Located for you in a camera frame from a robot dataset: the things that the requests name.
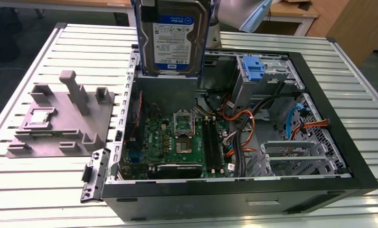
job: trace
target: green motherboard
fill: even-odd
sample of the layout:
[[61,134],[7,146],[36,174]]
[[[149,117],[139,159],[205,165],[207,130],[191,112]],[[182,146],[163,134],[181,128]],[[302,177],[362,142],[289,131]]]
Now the green motherboard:
[[[173,117],[153,117],[146,120],[145,125],[145,140],[143,148],[139,152],[129,152],[131,161],[130,179],[146,180],[149,165],[153,164],[198,164],[202,165],[201,178],[227,177],[226,169],[207,170],[206,154],[203,149],[203,119],[195,118],[191,121],[189,118],[177,118],[177,123]],[[222,135],[227,129],[227,124],[223,121],[214,121],[217,135]],[[175,124],[178,130],[190,129],[194,125],[194,133],[190,137],[175,135]],[[222,164],[223,151],[219,146],[219,157]]]

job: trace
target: barcode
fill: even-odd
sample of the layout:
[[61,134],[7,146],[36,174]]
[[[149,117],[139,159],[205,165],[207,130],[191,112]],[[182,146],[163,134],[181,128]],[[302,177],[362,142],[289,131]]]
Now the barcode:
[[177,40],[166,40],[166,41],[158,41],[158,43],[163,44],[185,44],[185,41],[177,41]]

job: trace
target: small chip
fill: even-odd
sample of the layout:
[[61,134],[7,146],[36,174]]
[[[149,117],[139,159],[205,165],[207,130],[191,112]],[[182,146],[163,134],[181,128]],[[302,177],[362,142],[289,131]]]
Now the small chip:
[[193,140],[190,138],[177,139],[177,153],[193,153]]
[[31,115],[31,124],[44,124],[48,119],[50,113],[46,111],[34,112]]

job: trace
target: robotic arm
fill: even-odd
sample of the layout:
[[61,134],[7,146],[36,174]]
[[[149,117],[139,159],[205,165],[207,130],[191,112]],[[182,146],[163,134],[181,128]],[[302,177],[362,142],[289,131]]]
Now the robotic arm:
[[221,44],[219,22],[245,32],[254,32],[265,19],[273,0],[215,0],[207,44]]

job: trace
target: cable connector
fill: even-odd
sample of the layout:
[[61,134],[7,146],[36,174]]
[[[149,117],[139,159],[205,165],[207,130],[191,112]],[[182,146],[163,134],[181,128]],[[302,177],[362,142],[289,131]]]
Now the cable connector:
[[330,130],[330,128],[331,128],[331,121],[330,121],[330,118],[327,118],[327,126],[321,126],[319,128],[321,128],[321,129],[327,129],[327,130]]
[[306,118],[310,115],[311,109],[310,108],[303,108],[299,110],[299,116]]
[[302,134],[307,134],[307,131],[306,131],[306,129],[305,129],[305,123],[303,123],[303,122],[301,123],[301,132],[302,132]]

